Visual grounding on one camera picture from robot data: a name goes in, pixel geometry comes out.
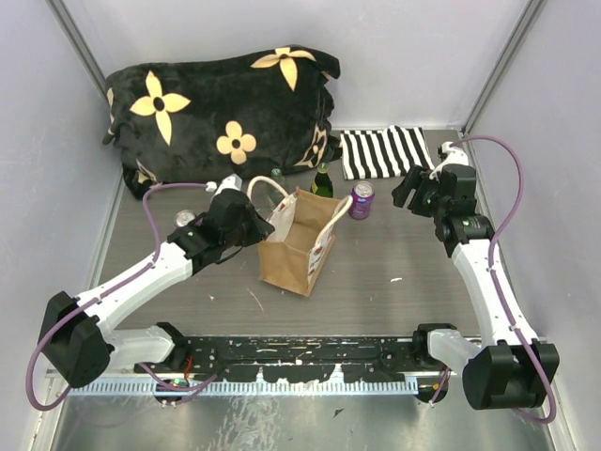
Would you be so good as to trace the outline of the green glass bottle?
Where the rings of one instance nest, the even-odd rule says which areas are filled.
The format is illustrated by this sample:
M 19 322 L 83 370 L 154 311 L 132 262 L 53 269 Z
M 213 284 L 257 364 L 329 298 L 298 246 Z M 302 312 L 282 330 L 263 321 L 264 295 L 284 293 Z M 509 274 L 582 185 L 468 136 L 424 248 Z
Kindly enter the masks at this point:
M 329 176 L 327 163 L 320 163 L 311 185 L 311 193 L 322 197 L 333 198 L 333 184 Z

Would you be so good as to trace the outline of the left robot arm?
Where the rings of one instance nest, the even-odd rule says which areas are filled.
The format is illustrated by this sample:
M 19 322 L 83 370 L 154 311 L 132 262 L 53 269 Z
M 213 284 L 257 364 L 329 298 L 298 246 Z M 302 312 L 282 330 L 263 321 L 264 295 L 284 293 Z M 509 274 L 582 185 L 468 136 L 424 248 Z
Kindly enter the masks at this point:
M 42 354 L 72 388 L 88 385 L 109 368 L 140 363 L 179 371 L 188 350 L 173 326 L 121 330 L 119 324 L 169 287 L 262 242 L 273 230 L 245 193 L 223 189 L 208 211 L 178 226 L 150 256 L 109 282 L 74 297 L 55 294 L 40 328 Z

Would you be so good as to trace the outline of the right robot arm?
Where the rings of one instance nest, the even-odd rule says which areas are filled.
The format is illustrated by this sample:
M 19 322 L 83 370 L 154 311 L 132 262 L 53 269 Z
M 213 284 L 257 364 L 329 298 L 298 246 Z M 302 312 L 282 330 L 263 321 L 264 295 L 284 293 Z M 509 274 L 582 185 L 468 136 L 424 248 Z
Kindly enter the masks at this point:
M 413 166 L 393 190 L 396 207 L 433 220 L 438 240 L 461 275 L 481 333 L 474 344 L 450 324 L 421 324 L 412 337 L 416 366 L 444 365 L 460 376 L 475 410 L 557 408 L 551 383 L 560 363 L 517 304 L 501 265 L 490 221 L 477 211 L 476 171 L 451 163 L 435 171 Z

